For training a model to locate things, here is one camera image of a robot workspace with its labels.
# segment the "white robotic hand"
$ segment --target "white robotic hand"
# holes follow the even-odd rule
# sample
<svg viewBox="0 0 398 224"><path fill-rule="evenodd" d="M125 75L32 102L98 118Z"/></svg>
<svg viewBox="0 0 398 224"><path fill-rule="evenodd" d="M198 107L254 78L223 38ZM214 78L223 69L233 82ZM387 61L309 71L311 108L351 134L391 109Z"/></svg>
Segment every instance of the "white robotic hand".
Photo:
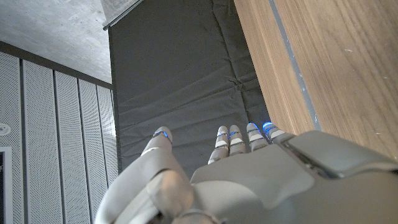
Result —
<svg viewBox="0 0 398 224"><path fill-rule="evenodd" d="M250 148L252 151L267 146L267 141L264 139L264 137L260 133L260 130L255 124L249 123L246 129L249 137ZM208 164L211 164L228 156L233 156L245 152L246 147L242 140L242 134L239 128L236 125L232 125L228 131L226 126L221 126L218 129L216 146L210 156Z"/></svg>
<svg viewBox="0 0 398 224"><path fill-rule="evenodd" d="M171 132L160 127L140 158L111 184L95 223L148 223L159 213L170 219L189 209L193 190L171 151Z"/></svg>

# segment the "wood grain surface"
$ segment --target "wood grain surface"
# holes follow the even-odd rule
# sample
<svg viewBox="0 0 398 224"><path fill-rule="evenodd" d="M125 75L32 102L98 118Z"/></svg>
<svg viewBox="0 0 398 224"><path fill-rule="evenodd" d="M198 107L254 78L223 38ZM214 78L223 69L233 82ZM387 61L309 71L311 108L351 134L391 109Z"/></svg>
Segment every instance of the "wood grain surface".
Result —
<svg viewBox="0 0 398 224"><path fill-rule="evenodd" d="M271 121L294 134L312 130L311 117L268 1L235 0L235 5Z"/></svg>
<svg viewBox="0 0 398 224"><path fill-rule="evenodd" d="M396 1L275 3L322 130L397 159ZM287 93L294 91L297 84L287 81L294 77L290 62L282 53L285 48L277 35L269 1L235 0L235 4L271 119L283 104L294 102L286 110L298 111L310 122L303 111L305 105L298 99L302 95L297 91ZM283 102L267 97L269 92L285 95ZM277 124L282 127L282 122L278 120ZM299 121L289 124L302 125Z"/></svg>
<svg viewBox="0 0 398 224"><path fill-rule="evenodd" d="M397 159L397 2L275 3L322 130Z"/></svg>

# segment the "blue led light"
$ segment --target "blue led light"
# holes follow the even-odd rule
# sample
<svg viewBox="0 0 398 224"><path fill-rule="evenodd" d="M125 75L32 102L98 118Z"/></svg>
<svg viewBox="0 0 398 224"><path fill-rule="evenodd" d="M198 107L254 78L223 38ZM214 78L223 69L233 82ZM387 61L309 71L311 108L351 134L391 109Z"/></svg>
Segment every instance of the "blue led light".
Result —
<svg viewBox="0 0 398 224"><path fill-rule="evenodd" d="M252 122L250 122L249 124L253 124L257 129L258 129L258 127L257 127L257 125L256 124L254 124L254 123L252 123Z"/></svg>
<svg viewBox="0 0 398 224"><path fill-rule="evenodd" d="M269 130L274 129L274 128L276 128L276 127L274 126L274 127L267 128L264 132L265 132L266 134L268 134Z"/></svg>
<svg viewBox="0 0 398 224"><path fill-rule="evenodd" d="M169 138L169 136L167 135L167 133L166 133L165 131L158 131L158 132L156 132L156 133L153 135L153 138L156 137L156 136L158 136L158 135L160 135L160 134L162 134L162 133L164 134L165 137Z"/></svg>
<svg viewBox="0 0 398 224"><path fill-rule="evenodd" d="M272 122L265 122L265 123L262 125L262 130L265 131L264 129L266 128L266 126L268 126L268 125L270 125L270 124L272 124Z"/></svg>

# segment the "dark gray cloth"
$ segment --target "dark gray cloth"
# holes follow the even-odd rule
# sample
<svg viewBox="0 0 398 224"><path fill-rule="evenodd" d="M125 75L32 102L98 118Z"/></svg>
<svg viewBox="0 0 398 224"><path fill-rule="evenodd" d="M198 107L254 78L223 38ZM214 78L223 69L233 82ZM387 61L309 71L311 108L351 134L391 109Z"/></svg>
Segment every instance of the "dark gray cloth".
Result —
<svg viewBox="0 0 398 224"><path fill-rule="evenodd" d="M232 0L145 0L110 35L123 169L160 126L190 177L221 125L269 121Z"/></svg>

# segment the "perforated wall panel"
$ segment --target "perforated wall panel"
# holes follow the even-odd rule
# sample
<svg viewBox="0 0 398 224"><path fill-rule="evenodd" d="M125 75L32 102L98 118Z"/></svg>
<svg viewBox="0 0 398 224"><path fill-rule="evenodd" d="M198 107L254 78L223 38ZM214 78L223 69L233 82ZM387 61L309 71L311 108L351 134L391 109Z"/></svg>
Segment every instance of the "perforated wall panel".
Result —
<svg viewBox="0 0 398 224"><path fill-rule="evenodd" d="M21 136L21 81L19 58L0 52L0 123L11 132L0 136L0 146L12 147L12 209L14 223L24 223Z"/></svg>
<svg viewBox="0 0 398 224"><path fill-rule="evenodd" d="M29 223L62 223L52 70L24 61Z"/></svg>
<svg viewBox="0 0 398 224"><path fill-rule="evenodd" d="M77 79L55 72L66 223L89 223Z"/></svg>
<svg viewBox="0 0 398 224"><path fill-rule="evenodd" d="M83 120L83 137L88 171L91 216L95 219L97 209L107 190L100 116L96 86L79 80L80 103Z"/></svg>
<svg viewBox="0 0 398 224"><path fill-rule="evenodd" d="M105 165L108 184L111 185L118 176L118 160L116 158L116 131L114 127L111 91L97 86L99 112L101 114L102 135L104 140Z"/></svg>

